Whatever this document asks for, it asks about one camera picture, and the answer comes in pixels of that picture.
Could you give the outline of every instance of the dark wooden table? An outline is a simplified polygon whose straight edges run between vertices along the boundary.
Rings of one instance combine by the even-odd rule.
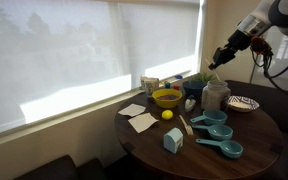
[[[217,146],[197,144],[197,138],[211,139],[206,130],[194,129],[194,136],[188,136],[179,115],[188,124],[191,118],[202,114],[200,103],[191,112],[185,112],[184,101],[171,110],[171,120],[163,120],[153,99],[144,93],[127,100],[120,110],[134,103],[146,107],[145,112],[159,121],[149,129],[137,133],[128,122],[130,116],[116,114],[115,129],[117,137],[135,159],[143,165],[172,178],[179,179],[250,179],[260,176],[279,158],[283,147],[283,137],[275,122],[261,109],[242,113],[228,110],[226,125],[233,130],[232,140],[239,142],[244,152],[238,159],[225,157]],[[173,154],[163,146],[163,136],[177,127],[184,135],[183,147]]]

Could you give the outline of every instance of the white wall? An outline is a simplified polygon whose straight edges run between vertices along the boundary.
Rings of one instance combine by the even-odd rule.
[[[212,60],[217,47],[227,43],[236,24],[252,11],[258,0],[209,0],[203,60]],[[202,69],[207,70],[203,62]],[[248,82],[253,63],[249,50],[217,69],[222,80]],[[114,130],[114,116],[121,102],[89,112],[45,130],[0,145],[0,179],[15,178],[61,155],[77,165],[98,157],[107,166],[125,155]]]

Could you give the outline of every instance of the yellow bowl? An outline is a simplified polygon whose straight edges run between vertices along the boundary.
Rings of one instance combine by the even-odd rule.
[[[153,92],[155,103],[161,108],[173,108],[181,100],[183,94],[175,89],[158,89]]]

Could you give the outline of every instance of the clear container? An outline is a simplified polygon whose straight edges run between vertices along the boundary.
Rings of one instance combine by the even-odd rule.
[[[218,109],[226,111],[228,108],[228,99],[230,98],[231,90],[227,87],[224,81],[209,81],[207,86],[203,88],[201,108]]]

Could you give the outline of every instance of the small blue box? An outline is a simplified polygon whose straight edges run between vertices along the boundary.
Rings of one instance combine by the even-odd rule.
[[[176,154],[183,146],[183,134],[178,128],[171,129],[164,135],[164,148]]]

